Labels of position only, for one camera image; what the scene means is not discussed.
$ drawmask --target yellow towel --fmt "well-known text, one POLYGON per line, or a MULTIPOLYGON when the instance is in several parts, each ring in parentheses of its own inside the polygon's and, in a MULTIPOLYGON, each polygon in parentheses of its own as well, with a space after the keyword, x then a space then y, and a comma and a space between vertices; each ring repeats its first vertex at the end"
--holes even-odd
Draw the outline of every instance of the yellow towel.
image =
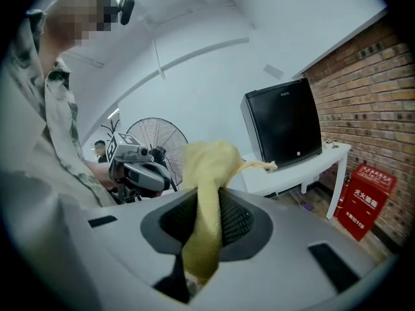
POLYGON ((182 250, 184 270, 205 284, 218 267, 222 227, 218 190, 246 167, 275 170, 275 162, 244 163, 238 149, 226 141, 198 142, 184 148, 184 188, 198 188, 195 228, 182 250))

